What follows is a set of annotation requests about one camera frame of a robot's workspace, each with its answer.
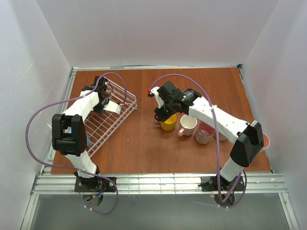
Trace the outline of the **yellow mug black handle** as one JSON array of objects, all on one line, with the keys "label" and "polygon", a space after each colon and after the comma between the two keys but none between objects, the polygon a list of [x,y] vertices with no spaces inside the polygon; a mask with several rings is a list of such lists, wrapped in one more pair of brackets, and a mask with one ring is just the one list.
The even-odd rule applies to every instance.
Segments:
[{"label": "yellow mug black handle", "polygon": [[177,123],[177,114],[171,115],[166,121],[164,122],[156,122],[162,130],[164,131],[172,131],[176,127]]}]

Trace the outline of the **pink faceted mug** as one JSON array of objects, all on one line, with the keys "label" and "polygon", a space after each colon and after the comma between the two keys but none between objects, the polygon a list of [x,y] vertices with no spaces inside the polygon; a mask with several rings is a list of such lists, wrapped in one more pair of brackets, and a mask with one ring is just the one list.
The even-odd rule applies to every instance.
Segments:
[{"label": "pink faceted mug", "polygon": [[196,118],[189,115],[183,115],[180,119],[180,129],[177,135],[179,137],[192,135],[197,123],[198,121]]}]

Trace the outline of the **pink ghost pattern mug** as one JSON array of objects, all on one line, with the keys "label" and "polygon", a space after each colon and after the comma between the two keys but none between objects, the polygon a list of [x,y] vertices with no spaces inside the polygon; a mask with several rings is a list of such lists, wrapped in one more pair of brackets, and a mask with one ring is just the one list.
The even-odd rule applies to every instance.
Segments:
[{"label": "pink ghost pattern mug", "polygon": [[214,134],[215,134],[215,129],[213,127],[211,127],[207,123],[200,122],[194,134],[194,139],[199,144],[208,144],[211,141]]}]

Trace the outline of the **iridescent cream mug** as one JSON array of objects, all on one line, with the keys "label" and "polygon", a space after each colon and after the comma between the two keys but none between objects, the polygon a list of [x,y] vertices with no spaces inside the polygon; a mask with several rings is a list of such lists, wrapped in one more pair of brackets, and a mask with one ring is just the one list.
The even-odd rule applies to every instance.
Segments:
[{"label": "iridescent cream mug", "polygon": [[[217,132],[214,133],[214,138],[217,139]],[[227,141],[228,138],[224,136],[221,132],[218,132],[219,141]]]}]

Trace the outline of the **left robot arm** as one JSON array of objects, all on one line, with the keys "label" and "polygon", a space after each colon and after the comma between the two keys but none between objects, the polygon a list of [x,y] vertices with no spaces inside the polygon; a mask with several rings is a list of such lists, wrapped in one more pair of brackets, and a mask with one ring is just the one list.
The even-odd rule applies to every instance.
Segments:
[{"label": "left robot arm", "polygon": [[108,80],[96,77],[94,84],[85,86],[76,100],[62,114],[52,117],[52,147],[71,161],[78,169],[77,177],[93,178],[97,173],[97,166],[90,159],[87,147],[87,135],[84,122],[94,111],[103,114],[104,107],[109,103],[106,94]]}]

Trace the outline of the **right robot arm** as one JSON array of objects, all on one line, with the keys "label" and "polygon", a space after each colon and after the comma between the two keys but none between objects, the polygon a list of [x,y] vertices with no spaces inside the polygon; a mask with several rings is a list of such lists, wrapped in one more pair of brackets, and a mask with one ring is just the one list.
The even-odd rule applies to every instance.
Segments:
[{"label": "right robot arm", "polygon": [[148,96],[157,101],[154,110],[157,121],[164,122],[173,114],[184,113],[216,129],[233,143],[230,157],[215,179],[205,182],[214,190],[228,189],[233,185],[242,169],[248,167],[264,147],[262,127],[258,121],[249,123],[233,117],[211,105],[208,99],[191,88],[182,92],[168,81],[161,87],[149,89]]}]

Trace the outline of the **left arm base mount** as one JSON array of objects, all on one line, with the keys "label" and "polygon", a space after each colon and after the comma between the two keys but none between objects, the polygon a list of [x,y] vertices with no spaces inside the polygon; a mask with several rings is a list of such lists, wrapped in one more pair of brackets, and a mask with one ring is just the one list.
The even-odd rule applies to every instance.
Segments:
[{"label": "left arm base mount", "polygon": [[90,182],[85,182],[79,178],[76,179],[74,191],[75,192],[89,192],[89,193],[95,193],[95,192],[114,192],[115,191],[115,184],[117,182],[116,177],[108,177],[108,179],[112,180],[113,182],[98,178],[94,179]]}]

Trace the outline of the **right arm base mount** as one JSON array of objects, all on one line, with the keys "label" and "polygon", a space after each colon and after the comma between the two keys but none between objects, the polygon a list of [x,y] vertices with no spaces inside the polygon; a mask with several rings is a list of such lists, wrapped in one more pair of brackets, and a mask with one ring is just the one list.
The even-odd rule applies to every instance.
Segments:
[{"label": "right arm base mount", "polygon": [[[228,182],[226,179],[221,177],[221,191],[229,191],[231,187],[235,184],[235,181],[238,176],[236,176],[231,182]],[[201,183],[198,184],[198,187],[201,187],[203,192],[217,192],[218,191],[218,183],[217,176],[203,176],[201,177]],[[239,180],[234,188],[235,191],[243,191],[244,190],[244,181],[243,177],[239,176]]]}]

